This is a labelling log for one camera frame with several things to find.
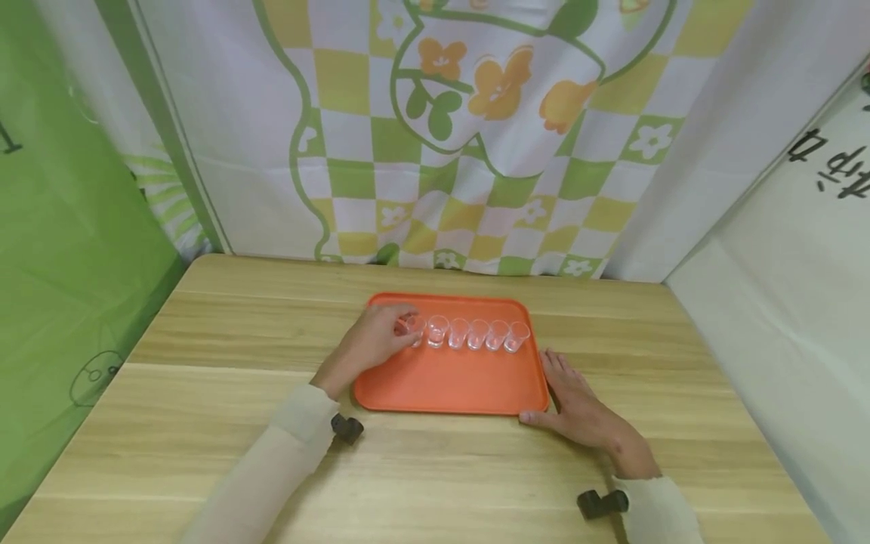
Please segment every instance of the plastic cup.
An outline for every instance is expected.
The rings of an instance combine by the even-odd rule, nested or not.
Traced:
[[[450,337],[447,339],[447,344],[453,349],[461,349],[465,343],[465,337],[468,336],[470,326],[468,321],[462,318],[456,318],[450,322]]]
[[[527,338],[532,336],[532,331],[529,327],[520,321],[511,323],[511,331],[505,339],[505,351],[508,353],[516,353],[523,345]]]
[[[411,347],[418,347],[423,343],[423,332],[426,329],[426,320],[418,315],[412,315],[405,320],[405,334],[419,333],[420,338],[411,344]]]
[[[429,338],[426,342],[432,347],[441,347],[444,344],[444,336],[450,330],[450,321],[443,315],[433,315],[429,318]]]
[[[496,319],[490,325],[490,332],[486,334],[486,341],[484,342],[486,349],[491,352],[498,351],[510,333],[511,327],[501,319]]]
[[[468,349],[477,351],[483,347],[487,334],[489,334],[489,323],[482,319],[472,321],[471,328],[468,330]]]

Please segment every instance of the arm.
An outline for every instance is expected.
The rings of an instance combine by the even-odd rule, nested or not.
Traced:
[[[644,437],[598,400],[564,355],[546,350],[540,357],[559,412],[524,412],[519,420],[607,454],[615,486],[628,497],[623,523],[630,544],[703,544],[692,507],[662,476]]]
[[[417,334],[394,331],[408,305],[369,306],[321,365],[295,389],[262,435],[205,502],[182,544],[260,544],[299,484],[332,443],[336,399],[364,370],[410,346]]]

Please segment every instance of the orange tray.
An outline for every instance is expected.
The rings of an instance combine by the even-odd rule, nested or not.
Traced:
[[[381,292],[369,300],[369,305],[397,303],[415,305],[426,319],[443,315],[521,321],[532,330],[525,306],[511,299]],[[420,346],[408,347],[360,375],[353,393],[363,407],[391,412],[516,415],[546,410],[550,403],[534,332],[516,353],[467,346],[453,350],[446,339],[436,349],[424,336]]]

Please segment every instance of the left hand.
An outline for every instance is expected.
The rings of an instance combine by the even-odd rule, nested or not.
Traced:
[[[410,304],[367,306],[311,379],[335,400],[361,374],[384,363],[420,338],[421,332],[397,333],[397,321],[416,315]]]

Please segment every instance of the wooden table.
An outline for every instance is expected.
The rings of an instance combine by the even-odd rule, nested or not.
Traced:
[[[652,442],[707,544],[828,542],[661,285],[208,256],[196,261],[3,544],[170,544],[375,292],[513,297]],[[368,413],[272,542],[615,542],[587,452],[512,418]]]

